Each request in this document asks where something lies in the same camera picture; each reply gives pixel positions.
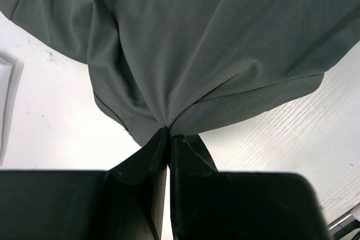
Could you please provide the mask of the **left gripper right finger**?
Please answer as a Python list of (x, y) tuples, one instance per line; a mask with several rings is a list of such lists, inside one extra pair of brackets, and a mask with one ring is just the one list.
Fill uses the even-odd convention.
[(309, 182), (294, 173), (218, 171), (198, 135), (171, 140), (175, 239), (328, 239)]

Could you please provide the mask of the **grey green t shirt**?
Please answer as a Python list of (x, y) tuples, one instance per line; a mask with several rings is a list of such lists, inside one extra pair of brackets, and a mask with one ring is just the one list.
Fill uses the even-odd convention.
[(140, 146), (306, 96), (359, 42), (359, 0), (1, 0), (1, 12), (87, 64), (98, 107)]

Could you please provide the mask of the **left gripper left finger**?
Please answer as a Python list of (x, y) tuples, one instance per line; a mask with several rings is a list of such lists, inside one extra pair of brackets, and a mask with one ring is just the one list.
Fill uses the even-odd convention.
[(2, 239), (160, 239), (168, 129), (104, 170), (2, 170)]

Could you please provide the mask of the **white t shirt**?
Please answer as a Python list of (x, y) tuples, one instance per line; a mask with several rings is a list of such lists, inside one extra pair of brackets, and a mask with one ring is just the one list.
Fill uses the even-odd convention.
[(7, 95), (8, 95), (8, 86), (11, 76), (12, 65), (5, 61), (1, 57), (1, 68), (0, 68), (0, 117), (1, 117), (1, 150), (2, 150), (2, 143), (3, 143), (3, 133), (4, 133), (4, 122), (5, 122), (5, 108), (7, 102)]

